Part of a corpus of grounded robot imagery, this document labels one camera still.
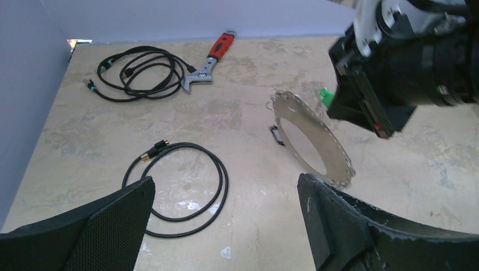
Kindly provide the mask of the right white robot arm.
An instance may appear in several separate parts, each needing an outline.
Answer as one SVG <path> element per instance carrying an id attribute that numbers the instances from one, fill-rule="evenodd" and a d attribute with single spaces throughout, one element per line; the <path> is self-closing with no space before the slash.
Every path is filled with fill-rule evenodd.
<path id="1" fill-rule="evenodd" d="M 330 48 L 337 88 L 327 114 L 390 138 L 418 106 L 478 103 L 478 2 L 412 1 L 421 31 L 397 1 L 356 1 Z"/>

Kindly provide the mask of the black key tag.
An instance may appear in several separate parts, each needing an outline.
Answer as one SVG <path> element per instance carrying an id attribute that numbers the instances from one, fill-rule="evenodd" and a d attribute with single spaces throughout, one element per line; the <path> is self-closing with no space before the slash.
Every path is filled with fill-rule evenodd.
<path id="1" fill-rule="evenodd" d="M 271 134 L 273 135 L 273 138 L 275 139 L 276 143 L 279 144 L 280 146 L 285 146 L 283 140 L 281 139 L 278 126 L 272 125 L 269 127 L 269 130 Z"/>

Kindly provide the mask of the small green key tag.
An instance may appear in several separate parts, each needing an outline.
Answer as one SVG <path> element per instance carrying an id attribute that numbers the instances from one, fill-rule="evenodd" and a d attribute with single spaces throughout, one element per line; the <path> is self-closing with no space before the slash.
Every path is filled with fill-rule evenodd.
<path id="1" fill-rule="evenodd" d="M 334 93 L 326 88 L 323 88 L 318 93 L 318 99 L 325 106 L 325 108 L 329 108 L 334 99 Z"/>

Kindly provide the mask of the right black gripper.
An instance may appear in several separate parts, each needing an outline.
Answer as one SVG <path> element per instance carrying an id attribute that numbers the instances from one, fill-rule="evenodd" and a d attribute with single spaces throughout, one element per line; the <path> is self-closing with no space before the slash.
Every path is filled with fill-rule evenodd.
<path id="1" fill-rule="evenodd" d="M 329 49 L 337 87 L 327 109 L 330 119 L 347 121 L 388 139 L 401 132 L 415 106 L 396 106 L 384 93 L 381 66 L 376 66 L 378 55 L 365 58 L 359 52 L 353 25 L 345 30 Z"/>

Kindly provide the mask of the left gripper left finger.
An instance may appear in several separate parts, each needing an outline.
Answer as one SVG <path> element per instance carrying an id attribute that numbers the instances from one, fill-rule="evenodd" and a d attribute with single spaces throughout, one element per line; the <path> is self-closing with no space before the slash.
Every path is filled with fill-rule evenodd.
<path id="1" fill-rule="evenodd" d="M 1 270 L 133 270 L 155 197 L 145 177 L 108 196 L 1 234 Z"/>

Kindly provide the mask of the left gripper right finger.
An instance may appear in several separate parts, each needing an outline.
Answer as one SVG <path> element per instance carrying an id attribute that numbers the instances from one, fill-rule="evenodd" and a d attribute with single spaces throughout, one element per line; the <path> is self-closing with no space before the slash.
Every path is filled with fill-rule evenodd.
<path id="1" fill-rule="evenodd" d="M 313 174 L 299 201 L 316 270 L 477 270 L 478 235 L 379 209 Z"/>

